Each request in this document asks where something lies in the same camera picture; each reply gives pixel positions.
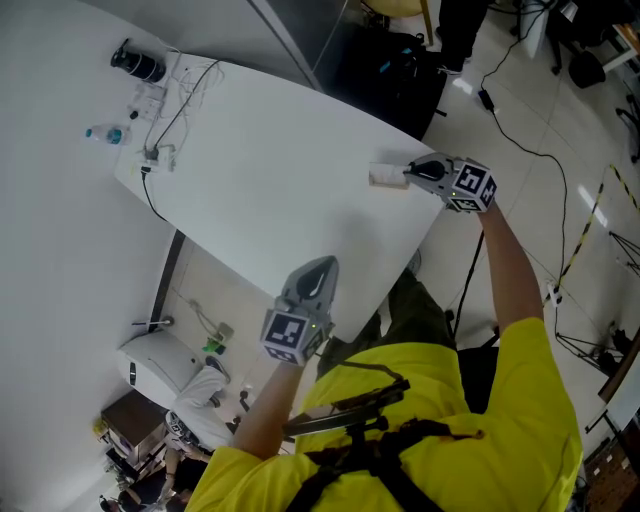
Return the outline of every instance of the power adapter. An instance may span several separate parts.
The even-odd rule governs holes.
[[[485,89],[480,89],[478,91],[478,96],[480,96],[480,101],[482,101],[484,108],[486,108],[489,112],[493,112],[495,109],[495,105],[493,104],[493,101],[491,101],[489,93]]]

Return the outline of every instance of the green object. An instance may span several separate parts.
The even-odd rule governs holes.
[[[224,354],[226,349],[227,347],[211,336],[207,338],[207,344],[202,347],[203,352],[215,352],[218,355]]]

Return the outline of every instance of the person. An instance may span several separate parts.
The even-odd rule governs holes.
[[[442,42],[440,69],[459,75],[471,58],[473,44],[487,15],[490,0],[442,0],[436,36]]]
[[[206,364],[174,400],[171,410],[198,439],[199,445],[209,452],[228,445],[232,432],[216,414],[219,405],[214,393],[224,389],[231,377],[222,363],[207,356]]]
[[[565,509],[582,446],[546,335],[538,283],[498,206],[478,216],[501,332],[486,412],[470,413],[443,312],[405,271],[389,295],[387,334],[379,336],[374,315],[353,343],[331,340],[303,404],[308,410],[392,383],[363,365],[386,365],[409,381],[404,399],[383,409],[387,432],[366,432],[366,446],[378,447],[367,451],[369,472],[336,469],[348,462],[345,429],[301,436],[295,454],[278,455],[303,371],[280,363],[232,445],[213,455],[187,512]],[[431,433],[416,435],[416,426]],[[397,454],[393,464],[372,465],[387,453]],[[385,481],[391,471],[395,480]]]
[[[131,484],[117,500],[102,500],[102,510],[138,512],[158,503],[169,491],[175,492],[186,505],[211,458],[197,448],[187,447],[186,457],[181,460],[180,452],[167,447],[164,460],[163,468]]]

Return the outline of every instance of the shoe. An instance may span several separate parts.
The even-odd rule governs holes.
[[[217,358],[213,356],[207,356],[204,362],[207,366],[211,366],[211,368],[215,368],[222,375],[224,375],[224,378],[226,379],[227,384],[231,382],[231,376],[227,373],[227,370],[224,369],[224,366],[222,366],[222,363]]]
[[[462,74],[462,66],[464,65],[463,59],[451,59],[440,54],[440,64],[438,70],[451,76],[458,76]]]
[[[420,254],[420,249],[418,249],[409,260],[409,263],[407,263],[406,270],[411,272],[411,274],[413,274],[413,277],[417,277],[421,266],[422,266],[422,254]]]
[[[436,27],[435,34],[438,38],[438,41],[440,41],[440,44],[442,44],[442,31],[440,30],[440,27]],[[472,54],[470,53],[464,58],[464,64],[469,64],[469,62],[471,62],[471,55]],[[458,66],[457,63],[446,62],[444,58],[438,69],[440,69],[444,73],[447,73],[448,75],[459,75],[460,73],[462,73],[462,65]]]

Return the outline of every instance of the hand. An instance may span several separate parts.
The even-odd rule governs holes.
[[[185,455],[189,459],[199,460],[207,463],[211,460],[211,457],[209,457],[208,455],[205,455],[204,453],[202,453],[197,448],[194,448],[193,446],[185,445],[184,451],[185,451]]]
[[[200,457],[202,457],[202,452],[200,450],[188,444],[184,446],[184,454],[187,458],[193,460],[200,460]]]
[[[160,499],[164,498],[171,492],[171,489],[173,488],[173,484],[175,483],[176,483],[175,475],[170,475],[169,473],[167,473],[166,480],[164,482],[164,485],[162,486],[162,490],[160,491]]]

